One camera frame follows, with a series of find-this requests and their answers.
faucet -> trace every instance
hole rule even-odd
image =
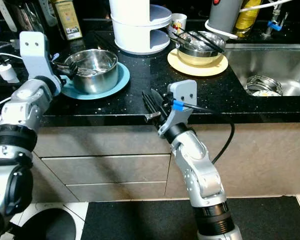
[[[277,22],[278,20],[278,17],[280,15],[280,12],[281,12],[281,6],[282,4],[278,4],[278,5],[275,5],[274,6],[274,10],[272,12],[272,18],[271,20],[268,22],[267,24],[267,29],[265,32],[263,32],[261,35],[264,39],[268,39],[271,37],[271,33],[273,30],[276,30],[276,31],[281,31],[287,17],[288,17],[288,12],[285,13],[285,16],[284,18],[282,19],[281,23]]]

white cup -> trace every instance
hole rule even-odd
[[[183,31],[180,29],[186,29],[187,15],[182,13],[172,13],[171,22],[167,27],[168,34],[171,38],[177,37],[173,34],[181,34]]]

stainless steel bowl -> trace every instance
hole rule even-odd
[[[175,46],[178,50],[178,56],[188,64],[192,65],[207,65],[217,60],[221,53],[217,52],[213,48],[205,44],[206,40],[198,35],[195,31],[190,31],[192,35],[197,36],[202,41],[195,39],[193,36],[189,35],[187,32],[181,33],[179,36],[191,44],[176,43]],[[205,35],[211,41],[213,41],[218,47],[224,49],[226,42],[218,35],[207,32],[199,31],[202,35]]]
[[[69,56],[64,63],[75,62],[79,68],[97,71],[94,74],[77,73],[73,86],[84,94],[101,94],[114,88],[118,82],[118,58],[107,50],[89,49]]]

gray bottle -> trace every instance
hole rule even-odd
[[[208,25],[223,32],[232,33],[243,0],[212,0]],[[220,35],[225,41],[229,37]]]

box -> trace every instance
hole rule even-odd
[[[54,11],[67,40],[82,38],[82,32],[79,26],[75,7],[72,0],[53,0]]]

